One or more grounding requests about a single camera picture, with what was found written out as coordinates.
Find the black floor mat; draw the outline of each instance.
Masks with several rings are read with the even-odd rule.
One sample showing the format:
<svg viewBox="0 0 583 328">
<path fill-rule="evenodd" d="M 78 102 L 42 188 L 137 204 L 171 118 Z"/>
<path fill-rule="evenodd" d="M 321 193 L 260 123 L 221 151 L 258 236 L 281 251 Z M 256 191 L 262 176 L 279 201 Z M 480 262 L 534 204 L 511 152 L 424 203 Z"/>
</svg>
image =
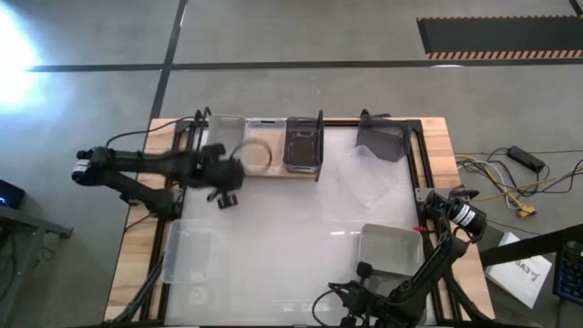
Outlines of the black floor mat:
<svg viewBox="0 0 583 328">
<path fill-rule="evenodd" d="M 582 18 L 420 17 L 417 24 L 431 59 L 580 58 Z"/>
</svg>

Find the wooden table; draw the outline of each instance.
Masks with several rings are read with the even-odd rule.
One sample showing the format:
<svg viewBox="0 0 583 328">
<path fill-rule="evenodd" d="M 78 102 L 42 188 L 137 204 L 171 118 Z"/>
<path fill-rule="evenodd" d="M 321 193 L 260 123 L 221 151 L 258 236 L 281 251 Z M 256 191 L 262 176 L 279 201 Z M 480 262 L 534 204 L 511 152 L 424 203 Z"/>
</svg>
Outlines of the wooden table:
<svg viewBox="0 0 583 328">
<path fill-rule="evenodd" d="M 355 120 L 357 118 L 337 118 L 341 120 Z M 453 188 L 461 181 L 455 166 L 454 151 L 452 149 L 447 125 L 444 118 L 406 118 L 420 119 L 423 124 L 425 146 L 429 155 L 429 162 L 433 173 L 436 188 Z M 152 120 L 151 128 L 157 128 L 172 119 L 159 118 Z M 174 136 L 174 125 L 168 125 L 148 135 L 145 152 L 161 153 L 170 149 Z M 419 156 L 417 142 L 412 142 L 417 175 L 421 187 L 424 184 L 424 173 Z M 140 174 L 138 180 L 151 188 L 163 188 L 164 178 L 159 175 Z M 143 206 L 132 207 L 128 214 L 127 225 L 146 216 L 148 213 Z M 148 274 L 148 264 L 156 219 L 147 219 L 132 227 L 124 235 L 118 257 L 115 276 L 111 285 L 105 320 L 113 319 L 120 314 L 128 302 L 134 297 Z M 482 271 L 482 263 L 475 245 L 471 245 L 465 256 L 454 264 L 454 276 L 469 298 L 485 315 L 494 318 L 494 310 L 486 286 L 486 278 Z M 439 283 L 445 318 L 452 318 L 451 308 L 447 297 L 445 283 Z M 150 308 L 150 316 L 155 318 L 158 310 L 158 299 L 161 288 L 159 281 L 154 300 Z"/>
</svg>

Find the wooden board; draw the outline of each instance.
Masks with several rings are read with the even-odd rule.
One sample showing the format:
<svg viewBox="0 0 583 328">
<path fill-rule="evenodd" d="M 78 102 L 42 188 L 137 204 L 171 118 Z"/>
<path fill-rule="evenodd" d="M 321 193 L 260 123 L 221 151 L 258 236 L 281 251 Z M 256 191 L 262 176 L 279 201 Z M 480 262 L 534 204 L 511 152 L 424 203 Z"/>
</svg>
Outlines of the wooden board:
<svg viewBox="0 0 583 328">
<path fill-rule="evenodd" d="M 356 120 L 357 118 L 335 119 Z M 454 151 L 444 118 L 392 119 L 420 119 L 422 121 L 425 146 L 429 154 L 436 188 L 453 188 L 460 184 L 461 181 L 455 166 Z M 156 128 L 170 121 L 171 119 L 165 118 L 154 119 L 152 120 L 151 127 Z M 150 133 L 146 142 L 145 151 L 160 153 L 168 150 L 172 144 L 173 134 L 173 124 Z M 424 173 L 421 167 L 416 140 L 412 144 L 414 145 L 417 175 L 419 176 L 421 186 L 424 186 Z M 163 188 L 164 186 L 164 179 L 160 176 L 140 174 L 138 180 L 151 188 Z M 141 206 L 132 208 L 128 215 L 128 224 L 143 218 L 146 214 L 146 210 Z M 147 219 L 126 232 L 122 241 L 118 265 L 107 301 L 105 320 L 113 319 L 121 313 L 145 281 L 155 229 L 155 219 Z M 478 309 L 485 315 L 494 318 L 494 310 L 486 286 L 486 278 L 482 271 L 482 262 L 480 261 L 479 253 L 475 245 L 470 246 L 466 255 L 454 264 L 454 276 Z M 446 314 L 445 318 L 451 318 L 451 308 L 449 307 L 445 284 L 440 282 L 439 287 L 444 312 Z M 155 290 L 155 296 L 158 294 L 159 284 Z M 156 316 L 157 309 L 158 297 L 155 297 L 150 308 L 150 317 L 154 318 Z"/>
</svg>

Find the black power brick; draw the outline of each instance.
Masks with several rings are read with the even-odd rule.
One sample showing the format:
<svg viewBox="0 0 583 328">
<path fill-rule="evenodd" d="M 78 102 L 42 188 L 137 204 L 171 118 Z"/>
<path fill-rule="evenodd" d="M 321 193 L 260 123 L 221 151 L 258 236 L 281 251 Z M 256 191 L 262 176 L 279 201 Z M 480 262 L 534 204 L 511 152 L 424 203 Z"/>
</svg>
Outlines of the black power brick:
<svg viewBox="0 0 583 328">
<path fill-rule="evenodd" d="M 536 173 L 540 173 L 540 171 L 547 165 L 542 160 L 537 159 L 517 146 L 512 146 L 506 155 Z"/>
</svg>

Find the gray concrete floor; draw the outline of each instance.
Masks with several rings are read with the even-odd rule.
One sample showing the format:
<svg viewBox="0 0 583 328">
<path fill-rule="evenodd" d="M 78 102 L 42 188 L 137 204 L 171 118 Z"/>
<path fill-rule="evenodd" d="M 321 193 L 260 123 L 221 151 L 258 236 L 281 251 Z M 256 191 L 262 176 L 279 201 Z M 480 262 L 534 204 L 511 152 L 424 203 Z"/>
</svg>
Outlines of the gray concrete floor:
<svg viewBox="0 0 583 328">
<path fill-rule="evenodd" d="M 101 320 L 128 209 L 115 192 L 78 187 L 69 174 L 77 150 L 147 126 L 159 80 L 159 72 L 24 74 L 14 67 L 162 63 L 178 3 L 0 3 L 0 27 L 13 45 L 0 54 L 0 66 L 9 73 L 0 77 L 0 153 L 7 154 L 0 179 L 27 191 L 26 210 L 75 227 L 71 240 L 47 241 L 56 247 L 56 258 L 35 269 L 17 303 L 14 326 Z M 423 59 L 418 16 L 553 14 L 572 14 L 568 1 L 191 0 L 175 62 Z M 583 66 L 172 72 L 161 116 L 192 115 L 207 105 L 215 113 L 265 117 L 318 109 L 346 117 L 368 108 L 446 117 L 456 152 L 511 145 L 583 149 L 582 85 Z M 115 146 L 141 149 L 143 141 L 125 138 Z M 551 176 L 572 169 L 581 157 L 540 155 Z M 533 179 L 507 162 L 519 181 Z M 462 179 L 486 195 L 496 192 L 479 176 Z M 538 215 L 525 220 L 500 200 L 480 208 L 492 220 L 544 233 L 581 223 L 582 191 L 576 181 L 569 194 L 529 199 Z M 530 312 L 491 287 L 497 313 L 510 307 L 552 326 L 557 299 L 546 292 Z"/>
</svg>

